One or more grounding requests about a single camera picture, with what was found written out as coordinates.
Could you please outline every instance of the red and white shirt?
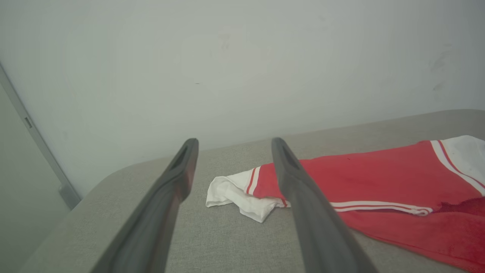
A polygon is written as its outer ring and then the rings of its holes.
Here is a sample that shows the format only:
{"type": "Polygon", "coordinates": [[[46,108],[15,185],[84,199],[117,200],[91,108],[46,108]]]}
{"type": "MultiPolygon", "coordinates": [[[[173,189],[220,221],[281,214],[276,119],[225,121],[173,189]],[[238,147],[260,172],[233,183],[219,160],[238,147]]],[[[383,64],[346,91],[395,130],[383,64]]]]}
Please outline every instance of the red and white shirt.
{"type": "MultiPolygon", "coordinates": [[[[300,162],[351,228],[485,272],[485,141],[459,136],[300,162]]],[[[229,203],[258,222],[291,205],[273,163],[214,178],[206,206],[229,203]]]]}

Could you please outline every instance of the wall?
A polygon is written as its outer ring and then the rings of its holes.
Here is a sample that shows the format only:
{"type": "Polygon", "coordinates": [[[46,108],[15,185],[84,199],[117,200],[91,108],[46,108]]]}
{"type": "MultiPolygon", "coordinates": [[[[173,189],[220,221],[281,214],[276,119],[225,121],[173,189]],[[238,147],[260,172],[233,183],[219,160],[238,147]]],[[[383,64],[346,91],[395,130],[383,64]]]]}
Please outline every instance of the wall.
{"type": "Polygon", "coordinates": [[[0,85],[0,272],[17,272],[68,214],[60,185],[0,85]]]}
{"type": "Polygon", "coordinates": [[[482,1],[4,0],[0,60],[81,195],[174,154],[485,109],[482,1]]]}

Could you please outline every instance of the gray table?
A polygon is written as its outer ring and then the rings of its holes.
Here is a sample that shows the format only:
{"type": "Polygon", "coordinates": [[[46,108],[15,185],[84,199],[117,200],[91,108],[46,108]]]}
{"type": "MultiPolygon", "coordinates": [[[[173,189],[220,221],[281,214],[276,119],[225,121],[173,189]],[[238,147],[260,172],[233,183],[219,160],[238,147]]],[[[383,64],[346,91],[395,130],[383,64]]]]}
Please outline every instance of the gray table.
{"type": "MultiPolygon", "coordinates": [[[[449,110],[284,137],[298,158],[389,149],[424,139],[471,135],[485,139],[485,111],[449,110]]],[[[132,165],[99,183],[54,229],[21,272],[86,273],[162,173],[171,158],[132,165]]],[[[291,209],[263,223],[234,204],[205,207],[215,176],[272,161],[270,140],[203,151],[192,193],[181,205],[167,272],[303,272],[291,209]]],[[[354,232],[380,272],[451,273],[461,270],[354,232]]]]}

